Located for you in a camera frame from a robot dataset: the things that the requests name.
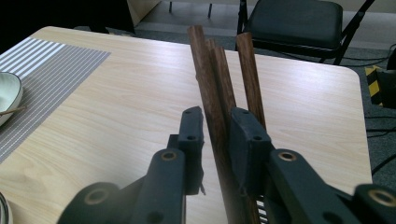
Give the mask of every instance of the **screw hole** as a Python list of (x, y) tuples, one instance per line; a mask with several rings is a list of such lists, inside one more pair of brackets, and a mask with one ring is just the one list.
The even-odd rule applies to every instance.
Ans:
[(108, 195), (107, 189), (93, 189), (85, 196), (84, 202), (87, 205), (99, 204), (104, 202), (108, 198)]
[(297, 157), (294, 154), (290, 153), (290, 152), (281, 152), (281, 153), (279, 153), (277, 155), (283, 161), (295, 161), (295, 160), (297, 160)]
[(369, 191), (369, 196), (382, 205), (387, 207), (396, 207), (396, 197), (382, 189), (372, 189)]
[(176, 153), (173, 151), (166, 151), (161, 155), (163, 161), (172, 161), (176, 158)]

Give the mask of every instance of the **wall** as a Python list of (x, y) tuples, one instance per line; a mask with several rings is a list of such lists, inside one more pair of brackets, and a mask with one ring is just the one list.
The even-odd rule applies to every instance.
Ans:
[[(364, 0), (329, 0), (338, 3), (345, 11), (356, 11)], [(376, 0), (368, 10), (369, 12), (396, 13), (396, 0)]]
[(137, 25), (157, 4), (158, 0), (127, 0), (134, 25)]

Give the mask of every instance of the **gray placemat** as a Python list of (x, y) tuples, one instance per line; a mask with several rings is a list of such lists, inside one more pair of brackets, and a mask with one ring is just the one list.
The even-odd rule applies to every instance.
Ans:
[(21, 105), (27, 106), (0, 127), (0, 162), (109, 54), (28, 37), (0, 55), (0, 72), (20, 77), (23, 86)]

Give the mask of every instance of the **bowl rim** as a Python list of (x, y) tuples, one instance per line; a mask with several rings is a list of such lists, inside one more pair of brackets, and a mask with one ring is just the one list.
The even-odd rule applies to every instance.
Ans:
[(0, 206), (1, 209), (4, 210), (4, 215), (5, 215), (4, 217), (1, 217), (3, 218), (2, 221), (5, 221), (6, 224), (10, 223), (10, 220), (12, 220), (11, 209), (9, 208), (9, 204), (6, 197), (4, 197), (4, 195), (1, 192), (0, 192)]
[(19, 89), (18, 89), (18, 94), (15, 96), (14, 100), (12, 101), (12, 103), (11, 103), (11, 104), (8, 106), (8, 108), (5, 110), (5, 111), (7, 111), (7, 110), (9, 110), (9, 108), (10, 108), (12, 105), (14, 105), (14, 103), (15, 103), (15, 101), (17, 100), (18, 96), (21, 94), (22, 82), (21, 82), (20, 77), (18, 77), (16, 74), (13, 74), (13, 73), (10, 73), (10, 72), (0, 72), (0, 76), (3, 75), (3, 74), (12, 75), (13, 77), (16, 77), (17, 80), (20, 82), (20, 87), (19, 87)]

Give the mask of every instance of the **cable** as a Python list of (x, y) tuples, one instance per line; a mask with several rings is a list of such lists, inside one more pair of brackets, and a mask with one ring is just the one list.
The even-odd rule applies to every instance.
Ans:
[(387, 135), (388, 133), (381, 133), (381, 134), (377, 134), (377, 135), (371, 135), (371, 136), (367, 136), (367, 138), (375, 138), (375, 137), (382, 137)]
[[(396, 46), (396, 44), (392, 44), (392, 45), (389, 47), (388, 56), (387, 56), (387, 57), (383, 57), (383, 58), (360, 59), (360, 58), (343, 57), (343, 59), (352, 60), (352, 61), (377, 61), (377, 62), (374, 62), (374, 63), (366, 63), (366, 64), (358, 64), (358, 65), (354, 65), (354, 64), (340, 64), (340, 65), (341, 65), (341, 66), (345, 66), (345, 67), (364, 67), (364, 66), (370, 66), (370, 65), (376, 65), (376, 64), (378, 64), (378, 63), (382, 63), (382, 62), (386, 61), (387, 59), (389, 59), (390, 54), (392, 53), (392, 48), (395, 47), (395, 46)], [(275, 50), (273, 50), (273, 51), (276, 52), (276, 53), (279, 53), (279, 54), (286, 55), (286, 56), (288, 56), (288, 57), (290, 57), (290, 58), (292, 58), (292, 59), (296, 59), (296, 60), (300, 60), (300, 61), (305, 61), (305, 62), (310, 62), (310, 63), (317, 63), (316, 61), (312, 61), (312, 60), (308, 60), (308, 59), (305, 59), (305, 58), (297, 57), (297, 56), (294, 56), (294, 55), (291, 55), (291, 54), (288, 54), (288, 53), (284, 53), (284, 52), (280, 52), (280, 51), (275, 51)]]
[(393, 116), (373, 116), (373, 117), (364, 117), (365, 119), (396, 119)]
[(386, 60), (390, 57), (390, 54), (393, 51), (393, 47), (396, 47), (396, 44), (390, 45), (388, 49), (388, 56), (383, 57), (383, 58), (371, 58), (371, 59), (363, 59), (363, 58), (349, 58), (349, 57), (343, 57), (343, 59), (348, 59), (348, 60), (355, 60), (355, 61), (378, 61), (378, 60)]
[(367, 129), (368, 133), (393, 133), (396, 132), (396, 127), (392, 129)]
[(372, 175), (375, 175), (376, 172), (378, 172), (382, 167), (384, 167), (386, 164), (388, 164), (390, 161), (394, 160), (396, 158), (396, 154), (388, 157), (386, 160), (382, 161), (379, 163), (373, 170), (372, 170)]
[(343, 59), (348, 59), (348, 60), (355, 60), (355, 61), (374, 61), (374, 60), (377, 60), (377, 62), (374, 62), (374, 63), (366, 63), (366, 64), (358, 64), (358, 65), (354, 65), (354, 64), (340, 64), (340, 65), (345, 66), (345, 67), (365, 67), (365, 66), (376, 65), (376, 64), (378, 64), (378, 63), (382, 63), (382, 62), (384, 62), (384, 61), (386, 61), (387, 59), (390, 58), (390, 54), (391, 54), (392, 51), (393, 51), (392, 48), (395, 47), (395, 46), (396, 46), (396, 44), (390, 45), (389, 50), (388, 50), (388, 56), (387, 56), (387, 57), (383, 57), (383, 58), (376, 58), (376, 59), (359, 59), (359, 58), (348, 58), (348, 57), (343, 57)]

